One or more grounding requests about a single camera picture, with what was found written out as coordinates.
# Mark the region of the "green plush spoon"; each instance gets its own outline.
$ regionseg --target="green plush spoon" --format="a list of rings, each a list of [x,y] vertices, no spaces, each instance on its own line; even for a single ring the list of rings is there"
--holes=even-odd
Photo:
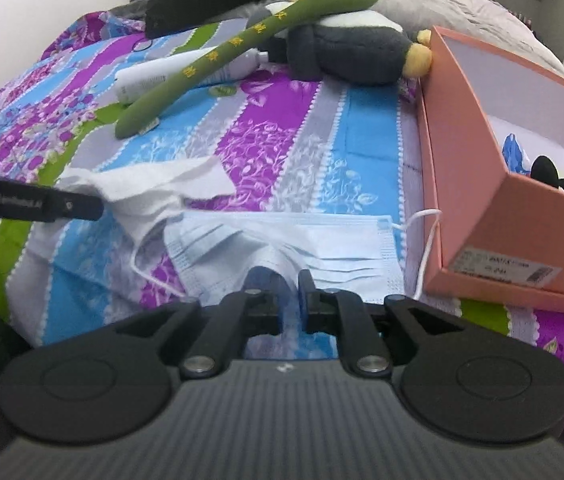
[[[311,23],[328,14],[365,10],[377,0],[298,0],[274,16],[247,28],[222,43],[206,56],[195,60],[182,72],[176,73],[130,105],[116,124],[116,137],[127,139],[145,129],[159,114],[185,92],[209,77],[222,66],[257,47],[262,40],[289,27]]]

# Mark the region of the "white mask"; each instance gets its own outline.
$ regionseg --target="white mask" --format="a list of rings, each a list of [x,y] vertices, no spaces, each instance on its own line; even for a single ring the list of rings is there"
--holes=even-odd
[[[186,211],[165,227],[164,243],[187,294],[204,305],[240,290],[257,267],[289,286],[309,269],[318,288],[382,303],[404,294],[393,227],[389,216]]]
[[[177,295],[181,293],[137,268],[136,256],[142,241],[157,224],[180,215],[185,198],[209,200],[235,193],[235,186],[216,156],[148,162],[101,173],[66,168],[57,187],[101,197],[133,240],[131,269]]]

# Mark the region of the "barcode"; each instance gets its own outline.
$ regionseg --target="barcode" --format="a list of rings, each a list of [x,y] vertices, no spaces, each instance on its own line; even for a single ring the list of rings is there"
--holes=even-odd
[[[532,273],[526,280],[527,283],[537,283],[543,280],[552,272],[552,267],[540,267]]]

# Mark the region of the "light blue surgical mask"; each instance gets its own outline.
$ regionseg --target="light blue surgical mask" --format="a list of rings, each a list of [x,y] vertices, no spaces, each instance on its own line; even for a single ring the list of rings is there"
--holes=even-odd
[[[291,288],[298,272],[309,269],[318,288],[382,303],[404,294],[393,229],[406,229],[412,219],[399,226],[390,216],[185,211],[166,226],[164,242],[187,294],[202,305],[240,290],[252,269],[277,273]]]

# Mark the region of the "circular pad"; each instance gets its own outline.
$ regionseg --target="circular pad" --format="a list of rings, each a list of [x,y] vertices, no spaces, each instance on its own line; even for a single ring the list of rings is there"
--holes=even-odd
[[[0,408],[19,430],[47,442],[113,440],[150,422],[171,378],[144,340],[99,336],[38,349],[0,377]]]
[[[430,337],[400,388],[425,423],[473,442],[522,442],[564,422],[564,365],[487,331]]]

